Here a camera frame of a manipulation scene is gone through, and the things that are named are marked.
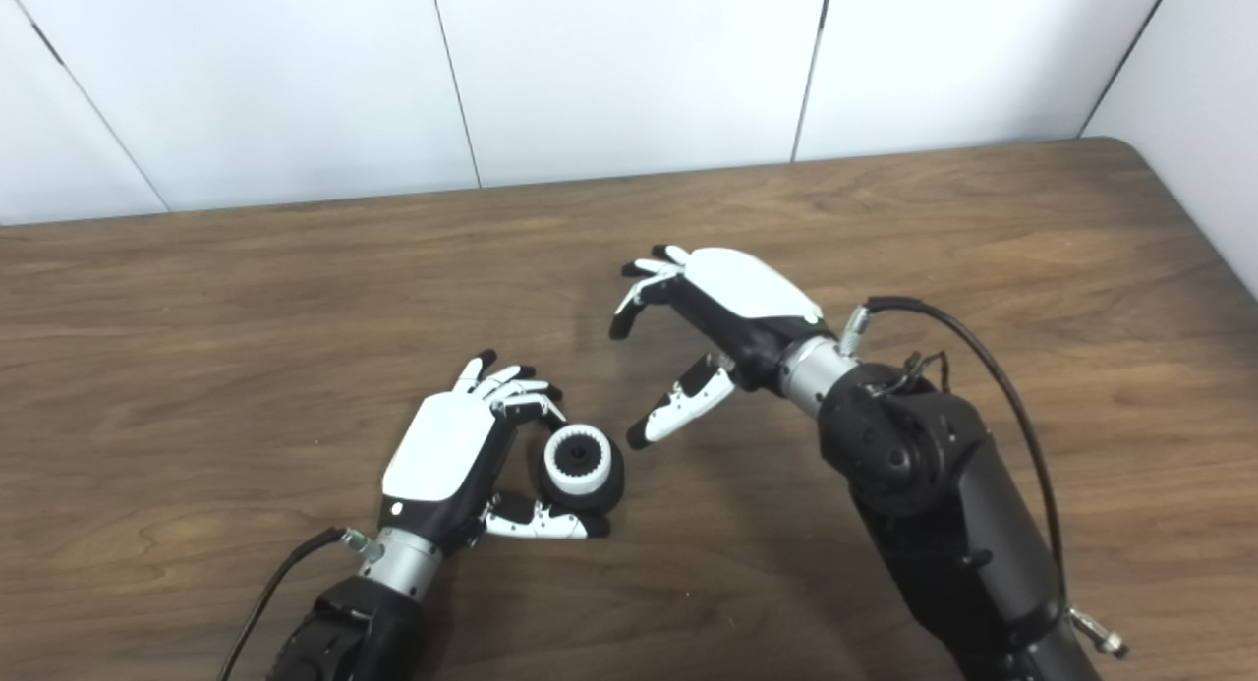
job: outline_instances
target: black fingertip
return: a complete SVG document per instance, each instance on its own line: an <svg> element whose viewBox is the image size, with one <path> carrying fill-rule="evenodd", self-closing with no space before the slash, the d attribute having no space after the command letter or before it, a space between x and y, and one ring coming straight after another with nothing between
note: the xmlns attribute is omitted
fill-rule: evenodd
<svg viewBox="0 0 1258 681"><path fill-rule="evenodd" d="M650 444L650 441L647 439L648 419L650 419L650 415L647 415L638 423L634 423L632 427L629 427L629 432L625 433L625 441L629 443L630 448L640 451L645 448L648 444Z"/></svg>
<svg viewBox="0 0 1258 681"><path fill-rule="evenodd" d="M608 329L608 336L611 340L624 340L628 337L629 332L633 331L633 313L628 311L614 315L611 317L611 327Z"/></svg>
<svg viewBox="0 0 1258 681"><path fill-rule="evenodd" d="M645 268L639 268L637 263L629 262L620 267L620 274L625 278L642 278L643 276L654 276L650 271Z"/></svg>
<svg viewBox="0 0 1258 681"><path fill-rule="evenodd" d="M601 514L577 512L576 520L585 527L586 539L606 539L611 534L611 522Z"/></svg>

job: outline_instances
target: robotic finger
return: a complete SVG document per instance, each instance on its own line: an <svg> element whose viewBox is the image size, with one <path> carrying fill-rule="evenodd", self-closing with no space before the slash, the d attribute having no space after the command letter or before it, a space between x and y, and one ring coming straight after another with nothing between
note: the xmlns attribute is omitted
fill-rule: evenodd
<svg viewBox="0 0 1258 681"><path fill-rule="evenodd" d="M458 380L454 381L454 388L450 389L457 394L469 394L472 389L476 389L477 384L481 383L481 374L489 365L498 360L498 352L493 350L484 350L481 354L472 357L463 371L459 373Z"/></svg>
<svg viewBox="0 0 1258 681"><path fill-rule="evenodd" d="M735 385L721 363L721 359L707 354L692 364L650 413L629 427L629 447L639 451L658 443L728 398Z"/></svg>
<svg viewBox="0 0 1258 681"><path fill-rule="evenodd" d="M484 532L515 539L603 539L611 526L598 512L570 511L504 492L491 502Z"/></svg>
<svg viewBox="0 0 1258 681"><path fill-rule="evenodd" d="M546 394L525 393L508 395L494 402L494 413L501 414L508 422L522 425L531 420L541 420L554 431L559 431L567 423L567 417L555 405Z"/></svg>
<svg viewBox="0 0 1258 681"><path fill-rule="evenodd" d="M564 399L564 391L559 390L554 384L538 379L516 379L494 389L493 394L499 398L522 394L545 394L551 402Z"/></svg>
<svg viewBox="0 0 1258 681"><path fill-rule="evenodd" d="M626 278L643 278L629 288L620 306L616 307L611 317L611 327L608 336L611 340L624 340L633 331L634 318L648 305L667 305L669 293L677 284L678 278L686 271L686 263L691 254L682 247L657 244L650 249L650 258L639 258L626 263L620 269L620 274Z"/></svg>
<svg viewBox="0 0 1258 681"><path fill-rule="evenodd" d="M489 394L497 391L502 386L506 386L513 379L532 379L537 375L537 370L528 365L512 365L499 371L494 371L482 380L476 388L472 389L472 395L477 398L486 398Z"/></svg>

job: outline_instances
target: small wheel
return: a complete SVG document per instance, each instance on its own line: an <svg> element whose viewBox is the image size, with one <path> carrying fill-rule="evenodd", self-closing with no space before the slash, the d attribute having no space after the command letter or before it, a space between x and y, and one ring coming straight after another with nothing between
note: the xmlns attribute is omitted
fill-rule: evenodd
<svg viewBox="0 0 1258 681"><path fill-rule="evenodd" d="M556 431L537 471L545 497L564 509L606 514L625 490L620 448L593 425Z"/></svg>

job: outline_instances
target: panel seam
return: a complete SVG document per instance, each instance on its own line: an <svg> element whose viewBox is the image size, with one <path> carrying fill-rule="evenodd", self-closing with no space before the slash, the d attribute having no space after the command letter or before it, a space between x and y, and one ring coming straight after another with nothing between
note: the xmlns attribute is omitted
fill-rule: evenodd
<svg viewBox="0 0 1258 681"><path fill-rule="evenodd" d="M1154 19L1154 15L1157 14L1157 9L1161 8L1162 1L1164 0L1154 1L1152 8L1149 9L1149 15L1145 16L1145 21L1140 24L1140 29L1136 30L1135 37L1131 38L1131 44L1127 45L1126 52L1122 53L1122 59L1120 59L1118 64L1115 65L1113 74L1111 74L1110 79L1105 83L1105 89L1101 89L1097 102L1092 104L1092 111L1089 111L1087 118L1083 120L1083 125L1079 126L1079 132L1074 135L1074 138L1082 138L1083 131L1088 130L1088 123L1092 123L1092 117L1097 115L1097 108L1101 108L1106 94L1108 94L1110 88L1113 87L1113 82L1118 78L1118 74L1122 73L1122 68L1127 67L1127 59L1131 58L1132 50L1135 50L1136 45L1140 44L1140 38L1145 37L1145 29L1149 28L1149 23Z"/></svg>
<svg viewBox="0 0 1258 681"><path fill-rule="evenodd" d="M468 156L472 157L472 172L476 175L476 186L484 188L481 183L481 167L476 161L476 147L472 145L472 130L468 127L468 115L463 110L463 93L459 91L459 77L454 73L454 57L450 55L450 40L445 37L445 21L442 19L442 4L433 0L433 10L437 11L437 26L442 30L442 47L445 48L445 63L450 67L450 82L454 84L454 101L459 104L459 120L463 121L463 136L468 142Z"/></svg>
<svg viewBox="0 0 1258 681"><path fill-rule="evenodd" d="M138 161L136 161L136 156L131 154L131 149L127 147L127 144L122 142L122 138L118 137L118 132L113 130L113 126L109 125L107 117L104 117L104 115L101 113L101 107L96 106L96 102L92 101L92 96L88 94L87 89L83 88L83 84L78 81L78 77L74 76L74 72L72 70L69 64L67 64L64 58L57 53L57 48L54 48L52 42L48 39L44 28L40 28L39 24L35 23L35 19L31 18L30 11L26 10L26 5L23 5L21 0L13 0L13 1L18 5L18 10L20 10L24 16L26 16L26 21L30 23L30 26L35 28L35 33L44 40L44 45L48 47L48 50L53 55L53 59L55 59L62 65L62 69L65 70L67 76L70 78L70 82L74 84L74 88L78 89L83 101L86 101L88 107L92 108L92 113L94 113L96 117L98 117L101 125L103 125L104 130L109 133L109 137L113 138L113 142L118 144L118 149L121 149L122 155L127 156L127 160L131 162L131 166L135 167L136 172L140 174L140 179L145 181L145 185L148 186L148 190L152 191L153 196L157 198L157 201L161 203L162 209L165 209L167 214L174 211L170 208L170 203L166 201L166 198L161 196L161 193L157 191L157 186L153 185L152 179L148 177L148 174L145 172L145 169L140 166Z"/></svg>
<svg viewBox="0 0 1258 681"><path fill-rule="evenodd" d="M808 113L808 97L813 91L813 72L816 70L816 53L821 49L821 33L825 31L825 14L830 10L830 0L821 0L821 15L816 20L816 38L813 40L813 58L808 63L808 78L804 81L804 98L799 104L799 121L795 122L795 142L790 149L790 161L799 156L799 140L804 135L804 116Z"/></svg>

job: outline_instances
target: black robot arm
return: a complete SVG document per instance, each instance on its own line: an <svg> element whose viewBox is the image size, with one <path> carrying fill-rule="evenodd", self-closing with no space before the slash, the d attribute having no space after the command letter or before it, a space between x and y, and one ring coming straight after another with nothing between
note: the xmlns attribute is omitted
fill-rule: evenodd
<svg viewBox="0 0 1258 681"><path fill-rule="evenodd" d="M624 339L647 305L668 305L720 349L696 364L630 432L655 443L733 391L765 389L816 419L821 457L847 477L857 510L913 617L969 681L1098 681L1072 623L1098 651L1121 637L1067 602L1055 502L1021 402L956 318L913 298L871 298L838 335L799 287L731 249L655 247L624 274L643 278L616 310ZM903 368L857 359L871 315L907 310L947 325L1009 398L1032 448L1049 520L1043 541L974 407Z"/></svg>
<svg viewBox="0 0 1258 681"><path fill-rule="evenodd" d="M419 667L418 600L346 578L325 590L288 637L268 681L410 681Z"/></svg>
<svg viewBox="0 0 1258 681"><path fill-rule="evenodd" d="M903 370L862 364L821 403L821 456L913 618L970 681L1099 681L1059 571L979 413Z"/></svg>

